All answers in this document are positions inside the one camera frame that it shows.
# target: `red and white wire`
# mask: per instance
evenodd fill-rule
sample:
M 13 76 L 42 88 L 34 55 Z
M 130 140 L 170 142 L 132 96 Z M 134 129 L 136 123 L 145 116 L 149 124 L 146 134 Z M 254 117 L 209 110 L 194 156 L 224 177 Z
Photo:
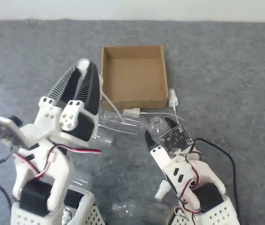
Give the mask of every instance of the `red and white wire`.
M 50 162 L 49 162 L 49 157 L 50 157 L 50 154 L 58 147 L 63 147 L 69 151 L 72 151 L 72 152 L 77 152 L 77 153 L 91 153 L 91 154 L 101 154 L 102 151 L 101 150 L 98 150 L 98 149 L 73 149 L 73 148 L 69 148 L 68 146 L 66 145 L 62 145 L 62 144 L 59 144 L 59 145 L 55 145 L 53 146 L 48 154 L 47 154 L 47 159 L 46 159 L 46 163 L 45 163 L 45 166 L 44 166 L 44 169 L 43 171 L 39 171 L 37 169 L 37 167 L 35 167 L 35 165 L 33 163 L 31 163 L 29 160 L 27 160 L 24 156 L 20 155 L 19 153 L 14 153 L 14 156 L 20 160 L 22 160 L 23 162 L 25 162 L 32 171 L 34 171 L 34 173 L 36 173 L 36 175 L 34 176 L 36 179 L 39 179 L 41 177 L 43 177 L 46 173 L 46 171 L 48 170 L 49 168 L 49 165 L 50 165 Z
M 182 211 L 182 208 L 180 207 L 180 206 L 176 206 L 175 208 L 174 208 L 174 214 L 175 215 L 177 215 L 177 216 L 180 216 L 180 217 L 183 217 L 183 218 L 185 218 L 186 220 L 189 220 L 186 216 L 185 216 L 185 214 L 184 214 L 184 212 L 182 211 L 182 213 L 183 214 L 178 214 L 178 211 L 177 210 L 181 210 Z

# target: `plastic tube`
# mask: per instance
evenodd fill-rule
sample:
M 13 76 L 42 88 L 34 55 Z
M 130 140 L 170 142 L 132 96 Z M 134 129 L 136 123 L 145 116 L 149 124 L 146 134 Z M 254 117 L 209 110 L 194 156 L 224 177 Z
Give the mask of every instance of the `plastic tube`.
M 112 108 L 115 110 L 115 112 L 119 115 L 119 118 L 122 120 L 122 122 L 125 123 L 125 121 L 124 121 L 122 115 L 120 114 L 119 110 L 117 109 L 117 107 L 115 107 L 113 102 L 106 96 L 106 94 L 103 92 L 103 90 L 101 90 L 101 94 L 107 100 L 107 102 L 112 106 Z
M 174 114 L 175 114 L 176 122 L 179 124 L 178 116 L 177 116 L 177 112 L 176 112 L 176 106 L 173 106 L 173 109 L 174 109 Z
M 140 112 L 140 114 L 146 115 L 146 114 L 164 114 L 164 115 L 170 115 L 170 116 L 175 116 L 175 114 L 173 113 L 166 113 L 166 112 Z M 184 121 L 183 118 L 181 118 L 180 116 L 177 116 L 178 119 L 180 119 L 181 121 Z
M 98 126 L 102 127 L 102 128 L 109 129 L 109 130 L 117 131 L 117 132 L 120 132 L 120 133 L 124 133 L 124 134 L 137 135 L 137 133 L 134 133 L 134 132 L 129 132 L 129 131 L 125 131 L 125 130 L 119 130 L 119 129 L 107 127 L 107 126 L 104 126 L 104 125 L 101 125 L 101 124 L 99 124 Z

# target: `white wall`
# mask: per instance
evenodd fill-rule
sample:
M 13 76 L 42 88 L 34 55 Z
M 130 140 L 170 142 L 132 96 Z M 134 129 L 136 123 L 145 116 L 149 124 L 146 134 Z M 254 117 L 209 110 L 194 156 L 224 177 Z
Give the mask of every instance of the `white wall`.
M 0 0 L 1 19 L 265 22 L 265 0 Z

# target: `white plastic cap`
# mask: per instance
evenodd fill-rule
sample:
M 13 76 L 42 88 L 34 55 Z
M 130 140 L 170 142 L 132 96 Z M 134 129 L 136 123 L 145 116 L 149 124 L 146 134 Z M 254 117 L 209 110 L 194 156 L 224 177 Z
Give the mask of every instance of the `white plastic cap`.
M 169 184 L 169 182 L 163 180 L 159 185 L 159 189 L 155 195 L 155 199 L 161 202 L 161 200 L 170 190 L 171 190 L 171 185 Z
M 140 111 L 141 111 L 140 108 L 124 109 L 123 115 L 139 118 L 140 117 Z
M 174 88 L 169 89 L 169 106 L 175 107 L 178 105 L 178 98 Z

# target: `robotic arm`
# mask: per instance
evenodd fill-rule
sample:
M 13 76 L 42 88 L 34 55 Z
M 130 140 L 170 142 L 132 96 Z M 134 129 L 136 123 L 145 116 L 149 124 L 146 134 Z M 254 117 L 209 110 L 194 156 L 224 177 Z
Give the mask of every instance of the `robotic arm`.
M 171 130 L 158 145 L 146 131 L 148 150 L 166 177 L 155 196 L 161 201 L 172 189 L 178 197 L 172 224 L 239 225 L 237 213 L 226 189 L 208 164 L 201 161 L 182 125 L 165 118 Z
M 33 124 L 22 127 L 15 116 L 0 117 L 0 138 L 19 148 L 14 153 L 12 225 L 79 225 L 90 220 L 104 225 L 94 195 L 69 187 L 74 168 L 67 156 L 68 150 L 98 153 L 84 148 L 98 130 L 99 101 L 97 68 L 81 59 L 40 99 Z M 52 185 L 42 181 L 44 175 L 54 180 Z M 64 209 L 70 218 L 62 220 Z

